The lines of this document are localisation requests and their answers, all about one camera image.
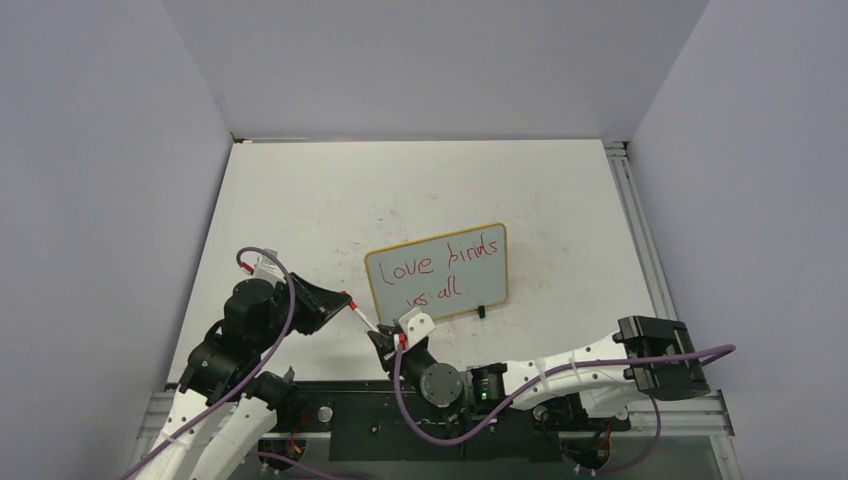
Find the white marker pen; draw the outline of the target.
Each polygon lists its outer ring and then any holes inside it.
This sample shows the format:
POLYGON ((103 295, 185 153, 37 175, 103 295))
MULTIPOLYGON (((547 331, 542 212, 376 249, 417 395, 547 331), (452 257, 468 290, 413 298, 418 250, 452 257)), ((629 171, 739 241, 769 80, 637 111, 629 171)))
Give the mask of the white marker pen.
POLYGON ((375 323, 373 323, 370 320, 370 318, 359 307, 354 307, 353 310, 357 314, 357 316, 362 320, 362 322, 368 327, 368 329, 370 331, 373 331, 373 332, 379 331, 377 325, 375 323))

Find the yellow framed small whiteboard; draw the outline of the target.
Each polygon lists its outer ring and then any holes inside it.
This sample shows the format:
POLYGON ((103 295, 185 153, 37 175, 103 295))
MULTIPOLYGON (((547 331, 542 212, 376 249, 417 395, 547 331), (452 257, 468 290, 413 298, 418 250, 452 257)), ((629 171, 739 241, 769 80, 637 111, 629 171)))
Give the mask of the yellow framed small whiteboard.
POLYGON ((508 230, 500 222, 372 250, 364 265, 383 323, 416 307, 443 319, 509 297, 508 230))

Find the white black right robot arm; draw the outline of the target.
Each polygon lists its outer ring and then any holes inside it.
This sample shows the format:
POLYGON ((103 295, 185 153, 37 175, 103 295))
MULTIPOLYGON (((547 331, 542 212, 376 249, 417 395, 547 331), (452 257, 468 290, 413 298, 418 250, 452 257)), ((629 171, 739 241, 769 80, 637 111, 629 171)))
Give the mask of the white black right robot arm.
POLYGON ((435 409, 487 415, 498 406, 529 411, 568 397, 565 411, 579 428, 614 417, 642 398, 679 401, 710 391, 687 326, 676 320, 629 316, 602 339, 564 353, 506 360, 464 371, 428 350, 434 321, 419 310, 367 336, 383 370, 400 378, 435 409))

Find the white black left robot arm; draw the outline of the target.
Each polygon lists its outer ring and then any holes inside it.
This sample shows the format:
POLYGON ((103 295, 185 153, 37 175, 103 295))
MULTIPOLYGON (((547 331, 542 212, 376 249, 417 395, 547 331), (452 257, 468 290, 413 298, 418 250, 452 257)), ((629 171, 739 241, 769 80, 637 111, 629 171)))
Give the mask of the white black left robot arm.
POLYGON ((263 357, 291 331, 317 332, 351 300, 298 275, 238 283, 189 354, 156 441, 125 478, 228 478, 265 433, 297 420, 294 372, 267 371, 263 357))

